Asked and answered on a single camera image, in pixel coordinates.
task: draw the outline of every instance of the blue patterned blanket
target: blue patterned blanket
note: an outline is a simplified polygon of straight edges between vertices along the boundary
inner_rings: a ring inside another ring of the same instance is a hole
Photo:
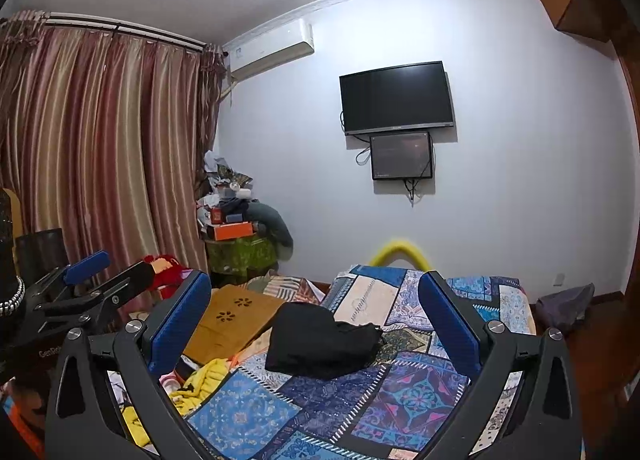
[[[468,385],[455,371],[417,297],[420,271],[357,265],[335,278],[322,304],[337,321],[375,323],[383,345],[372,365],[333,380],[290,377],[247,359],[187,417],[219,458],[233,460],[413,459],[447,419]],[[486,320],[534,333],[519,281],[450,278]],[[511,374],[476,444],[489,446],[520,381]]]

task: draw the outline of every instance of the curtain rail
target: curtain rail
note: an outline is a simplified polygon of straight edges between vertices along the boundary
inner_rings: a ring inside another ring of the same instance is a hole
[[[76,15],[68,13],[51,13],[46,21],[47,25],[56,25],[63,27],[85,27],[88,29],[98,29],[103,31],[115,31],[140,36],[148,40],[158,40],[179,47],[185,47],[191,50],[202,52],[206,44],[187,36],[170,33],[153,27],[147,27],[132,22],[123,22],[114,20],[113,18],[101,18],[89,15]]]

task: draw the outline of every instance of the screw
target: screw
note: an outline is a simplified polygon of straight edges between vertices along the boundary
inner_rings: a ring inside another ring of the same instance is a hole
[[[142,321],[140,321],[140,319],[132,319],[125,325],[124,328],[130,334],[135,334],[142,328]]]
[[[562,332],[557,328],[550,328],[547,332],[549,332],[549,337],[554,341],[560,341],[562,339]]]
[[[69,330],[69,332],[66,333],[66,338],[67,339],[71,339],[71,341],[73,341],[74,339],[78,339],[82,334],[82,330],[79,328],[72,328],[71,330]]]
[[[501,334],[504,332],[504,323],[502,321],[498,321],[497,319],[492,319],[489,323],[487,323],[489,330],[494,334]]]

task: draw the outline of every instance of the small wall-mounted monitor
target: small wall-mounted monitor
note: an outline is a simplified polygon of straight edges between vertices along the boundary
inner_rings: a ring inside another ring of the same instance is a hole
[[[340,76],[340,94],[346,135],[453,126],[442,62]]]
[[[373,180],[431,179],[433,152],[429,132],[371,136]]]

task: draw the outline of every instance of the air conditioner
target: air conditioner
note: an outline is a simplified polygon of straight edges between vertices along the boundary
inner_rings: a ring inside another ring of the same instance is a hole
[[[302,19],[296,20],[232,49],[229,55],[231,76],[242,81],[313,53],[311,25]]]

